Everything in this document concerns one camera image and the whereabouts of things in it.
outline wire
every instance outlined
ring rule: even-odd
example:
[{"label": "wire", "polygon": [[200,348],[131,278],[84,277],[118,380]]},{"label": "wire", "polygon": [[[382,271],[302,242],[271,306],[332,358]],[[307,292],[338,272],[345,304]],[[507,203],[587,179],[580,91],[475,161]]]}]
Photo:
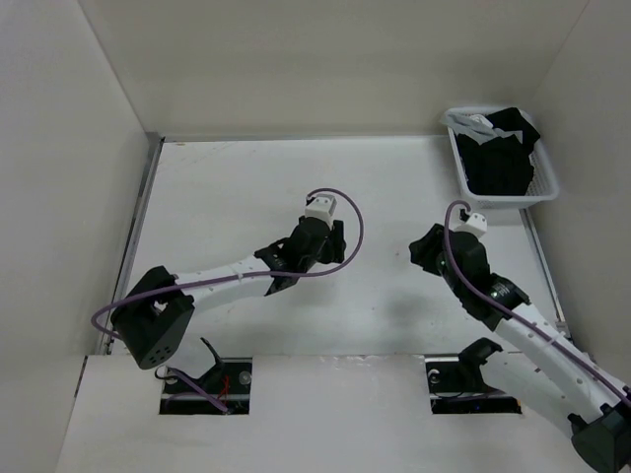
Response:
[{"label": "wire", "polygon": [[441,396],[440,394],[436,394],[436,397],[438,397],[439,399],[456,399],[458,397],[461,397],[463,394],[464,394],[464,391],[461,391],[454,396]]},{"label": "wire", "polygon": [[615,394],[616,397],[620,398],[620,400],[626,407],[631,409],[631,400],[629,400],[626,394],[620,391],[618,388],[616,388],[606,377],[604,377],[602,374],[600,374],[598,371],[592,368],[589,364],[581,360],[581,358],[576,356],[574,353],[572,353],[566,347],[561,345],[559,342],[553,340],[552,337],[550,337],[547,333],[545,333],[539,327],[532,324],[531,322],[523,318],[521,315],[504,307],[503,305],[499,304],[498,302],[494,301],[493,299],[489,298],[485,294],[478,291],[477,288],[475,288],[475,286],[473,286],[471,282],[468,279],[466,279],[464,274],[462,274],[462,271],[460,271],[460,268],[458,268],[457,266],[454,253],[452,252],[452,244],[450,242],[450,231],[449,231],[450,219],[452,216],[452,210],[457,205],[463,205],[466,208],[467,212],[470,212],[471,210],[471,206],[467,202],[464,202],[463,200],[457,200],[450,204],[450,206],[447,208],[447,213],[445,214],[445,231],[444,231],[445,253],[447,254],[447,258],[449,259],[450,265],[452,266],[452,269],[456,273],[457,278],[460,279],[460,281],[466,286],[466,288],[469,289],[472,293],[474,293],[481,301],[491,305],[493,308],[496,308],[502,313],[508,315],[510,318],[514,318],[521,325],[527,327],[528,330],[531,330],[532,332],[536,333],[539,337],[541,337],[543,340],[545,340],[546,342],[549,342],[554,348],[556,348],[559,352],[565,355],[575,365],[577,365],[578,367],[580,367],[581,369],[589,373],[591,376],[593,376],[595,379],[600,381],[607,389],[609,389],[613,394]]},{"label": "wire", "polygon": [[90,320],[92,325],[97,330],[100,330],[102,333],[109,335],[112,338],[120,340],[120,337],[118,336],[116,332],[109,330],[108,328],[101,325],[99,322],[99,317],[101,317],[101,315],[103,315],[104,313],[109,312],[113,308],[121,307],[123,305],[131,304],[131,303],[136,303],[138,301],[142,301],[147,298],[159,296],[160,294],[171,293],[173,291],[183,291],[186,289],[202,288],[206,286],[212,286],[214,284],[229,283],[231,281],[237,281],[241,278],[257,278],[257,277],[263,277],[263,276],[271,276],[274,278],[277,278],[277,277],[293,278],[297,276],[300,278],[319,278],[321,276],[328,276],[329,274],[333,274],[338,271],[341,271],[343,268],[348,266],[351,263],[351,261],[353,261],[353,259],[355,259],[355,256],[357,256],[357,253],[362,247],[362,243],[364,242],[364,217],[362,216],[362,212],[360,211],[357,204],[353,201],[353,199],[351,199],[346,193],[342,192],[341,190],[333,189],[330,187],[321,187],[320,189],[312,190],[307,195],[307,197],[309,198],[319,192],[330,192],[342,197],[353,208],[353,210],[355,211],[355,214],[357,215],[357,220],[359,222],[359,236],[357,239],[357,245],[355,246],[355,249],[353,249],[353,252],[351,253],[351,255],[345,261],[338,264],[337,266],[331,269],[326,269],[324,271],[318,271],[315,273],[292,273],[292,272],[286,272],[286,271],[252,271],[249,273],[234,274],[230,276],[224,276],[221,278],[203,279],[200,281],[194,281],[194,282],[185,283],[185,284],[174,284],[172,286],[166,286],[164,288],[154,289],[153,291],[147,291],[144,293],[136,294],[134,296],[130,296],[128,298],[121,299],[120,301],[116,301],[111,304],[108,304],[100,308],[94,313],[94,315],[91,317],[91,320]]},{"label": "wire", "polygon": [[[215,406],[221,412],[228,412],[228,408],[221,401],[219,401],[215,396],[213,396],[211,394],[208,394],[206,391],[204,391],[201,387],[199,387],[197,385],[197,383],[195,381],[193,381],[186,374],[184,374],[183,372],[181,372],[180,370],[178,370],[176,368],[169,368],[169,371],[172,372],[175,376],[177,376],[179,378],[179,380],[182,381],[184,384],[188,384],[189,387],[192,387],[192,389],[197,394],[202,396],[204,399],[206,399],[208,402],[210,402],[213,406]],[[167,402],[173,400],[174,396],[176,396],[176,394],[174,394],[169,399],[167,399]]]}]

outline white plastic basket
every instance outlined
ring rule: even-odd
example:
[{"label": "white plastic basket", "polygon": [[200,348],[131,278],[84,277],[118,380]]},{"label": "white plastic basket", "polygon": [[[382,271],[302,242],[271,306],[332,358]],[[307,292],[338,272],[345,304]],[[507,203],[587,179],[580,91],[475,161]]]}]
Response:
[{"label": "white plastic basket", "polygon": [[[488,114],[504,109],[504,106],[463,106],[450,108],[448,112],[460,113],[462,115],[473,115],[476,113]],[[532,125],[530,115],[520,110],[522,116]],[[478,195],[469,190],[466,182],[466,174],[462,158],[457,149],[456,135],[452,128],[448,128],[452,151],[456,159],[457,180],[460,185],[462,198],[478,209],[525,209],[531,205],[544,200],[554,200],[559,195],[559,183],[554,175],[554,170],[550,164],[548,154],[545,151],[542,140],[539,139],[534,144],[532,153],[532,165],[534,166],[534,177],[528,187],[526,195]]]}]

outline white wall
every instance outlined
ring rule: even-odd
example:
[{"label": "white wall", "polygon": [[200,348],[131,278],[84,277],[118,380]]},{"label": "white wall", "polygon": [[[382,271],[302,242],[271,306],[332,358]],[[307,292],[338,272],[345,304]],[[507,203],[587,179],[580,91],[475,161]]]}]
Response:
[{"label": "white wall", "polygon": [[592,0],[531,111],[563,188],[534,209],[572,333],[631,381],[631,3]]},{"label": "white wall", "polygon": [[147,130],[443,133],[529,99],[587,0],[80,0]]},{"label": "white wall", "polygon": [[147,140],[76,0],[0,2],[0,471],[54,471]]}]

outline white robotic arm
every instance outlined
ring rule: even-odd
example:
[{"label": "white robotic arm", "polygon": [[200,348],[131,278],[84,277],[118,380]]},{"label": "white robotic arm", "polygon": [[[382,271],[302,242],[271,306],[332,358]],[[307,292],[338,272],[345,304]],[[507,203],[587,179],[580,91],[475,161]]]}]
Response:
[{"label": "white robotic arm", "polygon": [[[237,263],[194,273],[172,274],[164,266],[149,270],[127,299],[161,288],[176,290],[125,304],[111,316],[138,367],[148,370],[168,363],[190,377],[201,377],[214,365],[213,354],[201,340],[181,343],[193,315],[284,291],[317,262],[342,263],[346,244],[343,223],[333,221],[335,207],[333,195],[311,197],[290,236]],[[200,280],[206,281],[203,287]]]},{"label": "white robotic arm", "polygon": [[477,340],[458,355],[462,378],[523,401],[570,438],[594,470],[619,471],[631,459],[628,387],[559,333],[512,281],[491,273],[478,240],[486,219],[461,217],[466,222],[454,231],[437,224],[411,243],[411,261],[442,276],[471,316],[521,351]]}]

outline black bracket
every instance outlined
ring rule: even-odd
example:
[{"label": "black bracket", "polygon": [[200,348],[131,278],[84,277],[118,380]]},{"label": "black bracket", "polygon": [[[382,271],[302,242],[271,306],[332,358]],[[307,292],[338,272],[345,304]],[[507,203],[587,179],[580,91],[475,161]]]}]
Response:
[{"label": "black bracket", "polygon": [[[147,271],[128,297],[173,284],[175,277],[158,266]],[[194,310],[193,297],[172,291],[119,307],[111,316],[111,324],[138,367],[149,370],[175,353]]]}]

